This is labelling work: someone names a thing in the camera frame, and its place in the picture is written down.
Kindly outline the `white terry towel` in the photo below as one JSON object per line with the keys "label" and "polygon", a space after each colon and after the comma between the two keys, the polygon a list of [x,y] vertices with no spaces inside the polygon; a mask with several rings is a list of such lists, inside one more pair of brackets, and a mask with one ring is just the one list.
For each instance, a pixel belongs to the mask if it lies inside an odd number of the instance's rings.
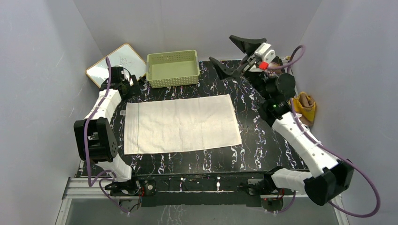
{"label": "white terry towel", "polygon": [[128,103],[124,154],[177,153],[242,144],[230,95]]}

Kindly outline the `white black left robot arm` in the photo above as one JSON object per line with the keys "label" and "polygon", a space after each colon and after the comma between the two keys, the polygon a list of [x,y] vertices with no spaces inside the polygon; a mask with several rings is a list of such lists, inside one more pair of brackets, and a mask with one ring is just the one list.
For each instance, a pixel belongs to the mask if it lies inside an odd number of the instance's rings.
{"label": "white black left robot arm", "polygon": [[118,154],[119,144],[111,128],[112,116],[122,100],[135,93],[121,66],[111,67],[102,83],[99,96],[90,113],[74,123],[78,154],[87,168],[96,165],[105,170],[129,195],[140,190],[140,182],[132,178],[132,169]]}

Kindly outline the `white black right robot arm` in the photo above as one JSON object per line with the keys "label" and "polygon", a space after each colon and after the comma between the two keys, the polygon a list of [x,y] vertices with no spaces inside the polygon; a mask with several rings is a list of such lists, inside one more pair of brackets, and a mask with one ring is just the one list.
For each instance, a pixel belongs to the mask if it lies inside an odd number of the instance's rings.
{"label": "white black right robot arm", "polygon": [[308,172],[275,167],[264,174],[263,180],[248,184],[248,189],[270,194],[291,189],[306,194],[317,205],[325,205],[349,187],[353,168],[325,152],[293,113],[289,101],[296,94],[294,76],[289,73],[266,76],[265,71],[276,56],[266,39],[231,35],[230,40],[245,57],[236,69],[210,58],[219,78],[245,78],[264,100],[258,109],[260,117],[293,147],[308,167]]}

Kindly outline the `wood framed whiteboard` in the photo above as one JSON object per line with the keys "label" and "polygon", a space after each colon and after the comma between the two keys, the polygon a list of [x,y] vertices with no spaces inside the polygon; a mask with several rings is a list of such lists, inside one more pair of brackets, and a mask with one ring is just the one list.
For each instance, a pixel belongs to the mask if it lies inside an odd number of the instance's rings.
{"label": "wood framed whiteboard", "polygon": [[[127,43],[121,45],[116,50],[107,55],[111,66],[124,67],[135,75],[137,80],[146,75],[146,62],[136,53],[136,51]],[[108,66],[106,58],[102,58],[97,63],[86,70],[86,75],[98,86],[108,78]]]}

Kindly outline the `green perforated plastic basket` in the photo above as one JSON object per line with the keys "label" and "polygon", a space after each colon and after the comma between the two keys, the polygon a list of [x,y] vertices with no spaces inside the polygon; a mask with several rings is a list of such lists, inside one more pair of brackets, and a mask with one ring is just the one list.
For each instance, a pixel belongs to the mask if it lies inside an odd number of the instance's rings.
{"label": "green perforated plastic basket", "polygon": [[152,53],[147,56],[146,79],[154,89],[195,85],[200,68],[196,50]]}

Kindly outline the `orange brown towel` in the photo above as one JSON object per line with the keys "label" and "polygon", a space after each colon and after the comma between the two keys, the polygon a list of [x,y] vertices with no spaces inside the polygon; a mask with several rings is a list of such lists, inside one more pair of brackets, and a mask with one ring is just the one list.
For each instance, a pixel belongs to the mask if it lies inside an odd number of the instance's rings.
{"label": "orange brown towel", "polygon": [[316,102],[313,97],[306,92],[300,92],[300,94],[293,99],[293,106],[300,121],[306,127],[312,127],[314,125],[316,112]]}

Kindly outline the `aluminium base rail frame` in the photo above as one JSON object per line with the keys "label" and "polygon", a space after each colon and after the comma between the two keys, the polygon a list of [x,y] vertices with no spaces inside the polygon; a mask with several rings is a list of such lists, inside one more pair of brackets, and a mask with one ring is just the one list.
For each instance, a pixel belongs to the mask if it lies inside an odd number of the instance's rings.
{"label": "aluminium base rail frame", "polygon": [[58,225],[346,225],[348,217],[333,206],[318,206],[291,190],[249,190],[255,182],[230,175],[156,177],[147,193],[108,199],[98,184],[68,181]]}

